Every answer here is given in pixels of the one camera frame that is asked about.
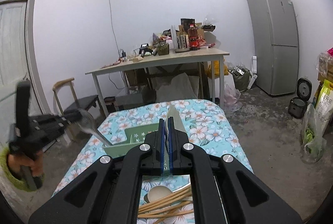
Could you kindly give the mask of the left hand orange glove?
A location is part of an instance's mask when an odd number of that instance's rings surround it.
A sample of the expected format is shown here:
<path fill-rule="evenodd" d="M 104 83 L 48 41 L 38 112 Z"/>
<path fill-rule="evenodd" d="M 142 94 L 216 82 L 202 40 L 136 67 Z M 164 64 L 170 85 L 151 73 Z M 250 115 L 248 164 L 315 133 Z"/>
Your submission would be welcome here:
<path fill-rule="evenodd" d="M 33 177 L 40 177 L 44 174 L 43 170 L 43 151 L 35 154 L 35 160 L 22 154 L 8 154 L 7 166 L 15 176 L 21 176 L 21 166 L 29 167 Z"/>

